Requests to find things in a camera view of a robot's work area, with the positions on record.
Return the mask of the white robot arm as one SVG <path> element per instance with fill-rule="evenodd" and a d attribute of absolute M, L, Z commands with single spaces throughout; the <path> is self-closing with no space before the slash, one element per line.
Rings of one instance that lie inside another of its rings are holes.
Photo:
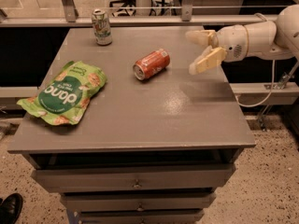
<path fill-rule="evenodd" d="M 275 21 L 232 25 L 215 30 L 186 33 L 186 38 L 199 45 L 203 52 L 189 66 L 197 75 L 222 62 L 242 61 L 247 57 L 263 60 L 299 60 L 299 5 L 284 8 Z"/>

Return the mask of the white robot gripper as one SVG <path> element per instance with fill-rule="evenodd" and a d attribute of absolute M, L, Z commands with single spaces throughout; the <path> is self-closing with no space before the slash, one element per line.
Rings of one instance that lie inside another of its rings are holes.
<path fill-rule="evenodd" d="M 207 47 L 189 66 L 189 73 L 197 75 L 215 68 L 223 61 L 227 63 L 242 61 L 248 52 L 248 32 L 243 25 L 233 25 L 215 30 L 188 31 L 188 41 Z"/>

